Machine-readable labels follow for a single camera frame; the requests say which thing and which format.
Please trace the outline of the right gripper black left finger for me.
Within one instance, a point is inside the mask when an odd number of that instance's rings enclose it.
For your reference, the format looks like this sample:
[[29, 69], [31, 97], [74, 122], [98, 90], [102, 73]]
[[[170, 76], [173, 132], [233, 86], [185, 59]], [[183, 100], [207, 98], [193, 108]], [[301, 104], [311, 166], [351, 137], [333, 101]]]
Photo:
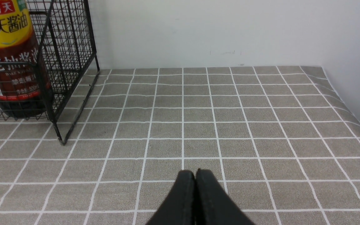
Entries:
[[178, 172], [168, 195], [147, 225], [194, 225], [194, 174], [189, 170]]

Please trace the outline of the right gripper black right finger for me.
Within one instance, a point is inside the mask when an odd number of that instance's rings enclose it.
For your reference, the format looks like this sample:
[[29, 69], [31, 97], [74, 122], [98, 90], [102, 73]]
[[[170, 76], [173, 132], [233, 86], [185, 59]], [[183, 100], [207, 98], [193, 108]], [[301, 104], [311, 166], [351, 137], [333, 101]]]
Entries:
[[196, 172], [196, 225], [254, 225], [221, 187], [211, 170]]

